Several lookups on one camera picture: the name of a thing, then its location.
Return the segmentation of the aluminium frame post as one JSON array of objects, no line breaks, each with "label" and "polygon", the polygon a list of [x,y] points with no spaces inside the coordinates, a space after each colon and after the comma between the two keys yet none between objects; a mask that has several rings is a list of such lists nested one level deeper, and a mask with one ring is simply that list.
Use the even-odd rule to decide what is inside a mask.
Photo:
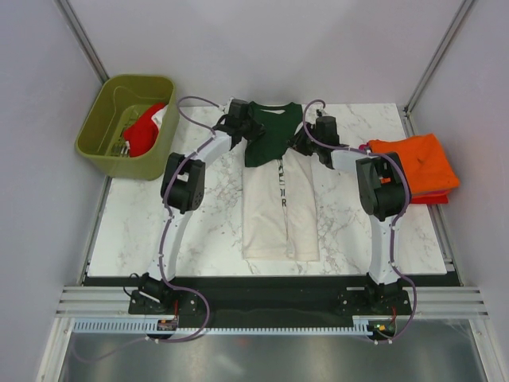
[{"label": "aluminium frame post", "polygon": [[438,70],[441,62],[444,60],[446,53],[449,51],[456,39],[463,24],[467,21],[469,14],[477,3],[476,0],[463,0],[453,15],[453,19],[449,23],[445,33],[443,34],[438,46],[433,52],[425,71],[423,72],[420,80],[418,81],[415,89],[411,93],[409,100],[402,107],[402,112],[405,117],[409,118],[411,112],[416,108],[418,101],[422,97],[430,81],[433,79],[436,71]]},{"label": "aluminium frame post", "polygon": [[88,63],[99,78],[99,81],[104,84],[107,80],[109,80],[107,70],[100,60],[99,55],[91,43],[91,39],[87,35],[87,32],[85,31],[85,28],[83,27],[82,22],[80,21],[80,18],[74,10],[71,2],[69,0],[56,0],[55,4],[87,58]]}]

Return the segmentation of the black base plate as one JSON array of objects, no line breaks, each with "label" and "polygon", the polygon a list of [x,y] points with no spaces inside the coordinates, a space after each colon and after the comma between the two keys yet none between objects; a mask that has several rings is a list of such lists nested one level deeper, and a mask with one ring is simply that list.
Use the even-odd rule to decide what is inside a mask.
[{"label": "black base plate", "polygon": [[[129,277],[87,277],[86,287],[122,287],[129,299],[138,288],[137,275]],[[411,312],[412,286],[418,301],[427,290],[450,291],[460,286],[457,273],[414,275],[401,281],[406,299],[389,309],[373,311],[364,297],[365,276],[284,276],[284,277],[177,277],[173,285],[188,288],[170,314],[194,327],[209,323],[344,325],[355,316],[404,317]]]}]

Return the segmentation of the cream green Charlie Brown shirt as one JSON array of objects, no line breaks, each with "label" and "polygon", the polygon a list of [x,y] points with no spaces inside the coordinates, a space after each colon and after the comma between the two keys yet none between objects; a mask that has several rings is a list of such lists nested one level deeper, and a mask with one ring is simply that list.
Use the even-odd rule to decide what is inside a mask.
[{"label": "cream green Charlie Brown shirt", "polygon": [[320,255],[311,158],[289,146],[302,128],[302,106],[251,102],[250,111],[265,132],[244,151],[243,256],[315,262]]}]

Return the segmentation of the red folded shirt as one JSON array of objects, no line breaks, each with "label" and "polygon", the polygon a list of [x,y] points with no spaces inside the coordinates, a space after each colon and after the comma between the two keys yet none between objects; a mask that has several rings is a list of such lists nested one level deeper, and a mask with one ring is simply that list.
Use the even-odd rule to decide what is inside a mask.
[{"label": "red folded shirt", "polygon": [[449,194],[450,191],[446,190],[413,195],[410,203],[414,205],[447,205],[449,203]]}]

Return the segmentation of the orange folded shirt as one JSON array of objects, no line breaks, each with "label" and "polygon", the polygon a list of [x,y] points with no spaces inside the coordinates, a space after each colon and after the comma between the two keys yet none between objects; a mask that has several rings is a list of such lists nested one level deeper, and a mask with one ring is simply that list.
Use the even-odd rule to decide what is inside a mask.
[{"label": "orange folded shirt", "polygon": [[413,198],[446,195],[460,186],[460,180],[434,134],[392,142],[373,139],[367,144],[373,153],[395,152],[399,156]]}]

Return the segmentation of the right aluminium frame post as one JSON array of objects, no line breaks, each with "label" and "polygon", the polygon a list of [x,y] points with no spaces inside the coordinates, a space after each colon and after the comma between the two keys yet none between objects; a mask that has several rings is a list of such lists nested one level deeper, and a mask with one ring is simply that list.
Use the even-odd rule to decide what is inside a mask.
[{"label": "right aluminium frame post", "polygon": [[453,15],[453,19],[449,23],[445,33],[443,34],[438,46],[433,52],[425,71],[423,72],[420,80],[418,81],[415,89],[411,93],[409,100],[402,107],[402,112],[405,117],[409,118],[411,112],[416,108],[418,101],[422,97],[430,81],[433,79],[436,71],[438,70],[441,62],[444,60],[446,53],[449,51],[456,39],[463,24],[467,21],[469,14],[477,3],[476,0],[463,0]]}]

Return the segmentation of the red shirt in bin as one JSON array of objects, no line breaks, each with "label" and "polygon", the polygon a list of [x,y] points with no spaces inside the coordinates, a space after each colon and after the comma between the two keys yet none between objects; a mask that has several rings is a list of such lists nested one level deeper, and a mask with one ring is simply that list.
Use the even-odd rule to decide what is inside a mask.
[{"label": "red shirt in bin", "polygon": [[131,158],[140,157],[152,149],[162,128],[167,107],[164,103],[152,105],[124,131],[122,136]]}]

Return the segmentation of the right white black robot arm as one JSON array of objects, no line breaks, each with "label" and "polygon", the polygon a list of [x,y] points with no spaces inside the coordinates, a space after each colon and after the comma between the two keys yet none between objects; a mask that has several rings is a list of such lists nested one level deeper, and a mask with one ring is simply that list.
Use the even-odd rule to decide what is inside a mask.
[{"label": "right white black robot arm", "polygon": [[340,142],[336,119],[317,117],[303,122],[289,140],[289,147],[303,155],[315,154],[319,162],[336,171],[356,175],[359,201],[371,224],[371,262],[364,287],[365,306],[373,313],[402,303],[402,274],[398,270],[400,220],[410,202],[410,187],[396,153],[374,154]]}]

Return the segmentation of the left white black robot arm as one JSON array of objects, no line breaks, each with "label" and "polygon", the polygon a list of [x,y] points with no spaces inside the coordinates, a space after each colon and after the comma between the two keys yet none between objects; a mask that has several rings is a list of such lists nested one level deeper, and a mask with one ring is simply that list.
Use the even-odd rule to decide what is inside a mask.
[{"label": "left white black robot arm", "polygon": [[178,298],[189,289],[171,282],[177,273],[177,257],[185,229],[200,207],[209,165],[230,152],[242,140],[253,141],[264,133],[255,122],[247,101],[232,99],[210,129],[210,137],[189,154],[171,153],[161,184],[162,204],[168,212],[157,254],[146,273],[136,278],[130,294],[130,314],[170,314]]}]

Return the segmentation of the left aluminium frame post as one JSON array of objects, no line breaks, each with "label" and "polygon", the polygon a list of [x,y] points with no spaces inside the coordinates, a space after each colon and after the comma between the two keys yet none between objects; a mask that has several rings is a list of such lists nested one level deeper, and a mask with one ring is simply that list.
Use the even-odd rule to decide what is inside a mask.
[{"label": "left aluminium frame post", "polygon": [[56,0],[55,4],[87,58],[88,63],[99,78],[99,81],[104,84],[107,80],[109,80],[107,70],[100,60],[99,55],[91,43],[91,39],[87,35],[87,32],[85,31],[85,28],[83,27],[82,22],[80,21],[80,18],[74,10],[71,2],[69,0]]}]

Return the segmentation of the olive green plastic bin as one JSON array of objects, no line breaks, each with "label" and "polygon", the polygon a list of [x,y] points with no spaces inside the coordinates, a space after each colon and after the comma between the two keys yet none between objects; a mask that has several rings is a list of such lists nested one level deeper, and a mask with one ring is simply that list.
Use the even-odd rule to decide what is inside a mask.
[{"label": "olive green plastic bin", "polygon": [[[152,105],[167,104],[152,149],[131,158],[124,131]],[[179,122],[175,88],[164,76],[121,75],[101,88],[76,138],[76,151],[109,177],[154,180],[164,172]]]}]

